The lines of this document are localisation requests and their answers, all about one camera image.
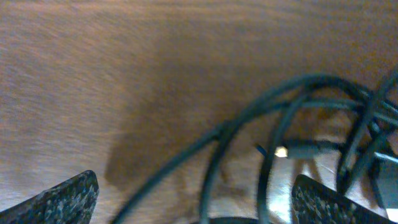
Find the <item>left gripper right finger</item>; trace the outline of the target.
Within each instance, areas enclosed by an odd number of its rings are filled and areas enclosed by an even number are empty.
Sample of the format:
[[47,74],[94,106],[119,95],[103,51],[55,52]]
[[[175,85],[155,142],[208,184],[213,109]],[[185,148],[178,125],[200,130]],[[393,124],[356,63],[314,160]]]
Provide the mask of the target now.
[[295,179],[291,199],[299,223],[394,223],[303,174]]

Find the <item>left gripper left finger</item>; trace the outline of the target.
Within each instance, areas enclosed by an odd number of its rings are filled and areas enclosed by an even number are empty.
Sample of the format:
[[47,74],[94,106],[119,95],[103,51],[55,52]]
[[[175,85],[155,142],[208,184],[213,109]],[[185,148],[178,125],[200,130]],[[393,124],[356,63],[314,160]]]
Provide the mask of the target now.
[[96,174],[86,170],[1,212],[1,223],[89,223],[99,195]]

